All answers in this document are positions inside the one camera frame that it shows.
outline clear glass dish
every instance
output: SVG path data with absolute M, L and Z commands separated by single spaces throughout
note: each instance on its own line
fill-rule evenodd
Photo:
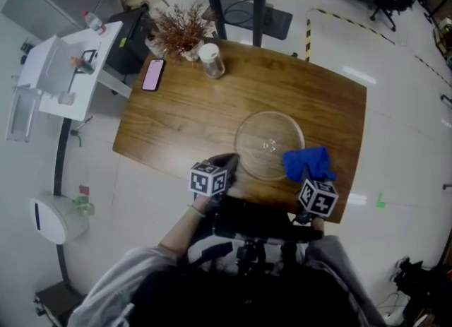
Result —
M 267 182 L 285 178 L 283 154 L 304 149 L 304 136 L 297 122 L 276 111 L 252 114 L 235 136 L 240 164 L 251 176 Z

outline jar lid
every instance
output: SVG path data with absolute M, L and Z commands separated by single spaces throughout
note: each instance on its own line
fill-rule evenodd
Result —
M 202 62 L 214 62 L 220 53 L 220 49 L 214 43 L 206 43 L 199 51 L 198 55 Z

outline yellow and black tape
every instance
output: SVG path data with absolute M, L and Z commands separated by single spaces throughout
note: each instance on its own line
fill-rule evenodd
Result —
M 311 58 L 311 20 L 307 20 L 306 26 L 306 54 L 304 55 L 304 60 L 309 62 Z
M 420 58 L 419 56 L 415 57 L 417 59 L 419 59 L 425 66 L 427 66 L 429 69 L 431 69 L 438 77 L 440 77 L 441 80 L 443 80 L 445 83 L 447 83 L 448 86 L 451 86 L 451 84 L 443 77 L 441 76 L 433 67 L 431 67 L 426 61 L 424 61 L 422 58 Z
M 337 15 L 335 13 L 326 12 L 323 9 L 319 9 L 319 8 L 311 8 L 310 11 L 317 11 L 317 12 L 320 12 L 322 14 L 326 14 L 328 16 L 333 16 L 334 18 L 337 18 L 337 19 L 346 20 L 348 23 L 351 23 L 353 25 L 358 25 L 358 26 L 360 26 L 361 28 L 363 28 L 365 30 L 370 30 L 375 35 L 378 35 L 378 36 L 384 38 L 386 41 L 396 45 L 396 43 L 394 41 L 390 40 L 389 38 L 387 38 L 382 33 L 377 32 L 374 29 L 372 29 L 370 27 L 367 27 L 366 25 L 362 25 L 361 23 L 354 22 L 353 20 L 351 20 L 349 18 L 341 17 L 341 16 L 339 16 L 339 15 Z M 306 56 L 305 56 L 305 61 L 309 62 L 310 56 L 311 56 L 311 21 L 308 19 L 307 20 L 307 30 L 306 30 Z M 440 77 L 441 80 L 443 80 L 445 83 L 447 83 L 447 85 L 452 87 L 452 85 L 443 76 L 441 76 L 435 69 L 433 69 L 433 67 L 431 67 L 426 61 L 421 59 L 419 56 L 415 55 L 415 57 L 417 59 L 419 59 L 425 66 L 427 66 L 429 69 L 431 69 L 438 77 Z
M 361 23 L 355 22 L 354 20 L 351 20 L 349 18 L 341 17 L 341 16 L 339 16 L 339 15 L 337 15 L 335 13 L 326 12 L 323 9 L 319 9 L 319 8 L 311 8 L 311 11 L 317 11 L 317 12 L 320 12 L 320 13 L 323 13 L 323 14 L 327 14 L 329 16 L 333 16 L 334 18 L 337 18 L 337 19 L 346 20 L 348 23 L 351 23 L 353 25 L 358 25 L 358 26 L 360 26 L 361 28 L 363 28 L 365 30 L 371 31 L 375 35 L 378 35 L 378 36 L 384 38 L 386 41 L 388 41 L 388 42 L 390 42 L 390 43 L 392 43 L 394 45 L 396 44 L 394 41 L 391 41 L 389 38 L 387 38 L 383 33 L 377 32 L 373 28 L 367 27 L 366 25 L 362 25 Z

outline trash can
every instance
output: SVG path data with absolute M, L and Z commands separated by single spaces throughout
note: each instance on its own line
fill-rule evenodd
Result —
M 30 212 L 35 229 L 55 244 L 74 240 L 88 228 L 88 217 L 65 196 L 49 194 L 31 198 Z

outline blue towel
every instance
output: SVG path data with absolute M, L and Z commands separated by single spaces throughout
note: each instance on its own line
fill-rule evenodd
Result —
M 336 180 L 336 174 L 329 171 L 330 155 L 324 146 L 297 151 L 287 151 L 282 156 L 285 174 L 290 180 L 300 183 L 305 165 L 309 167 L 313 179 Z

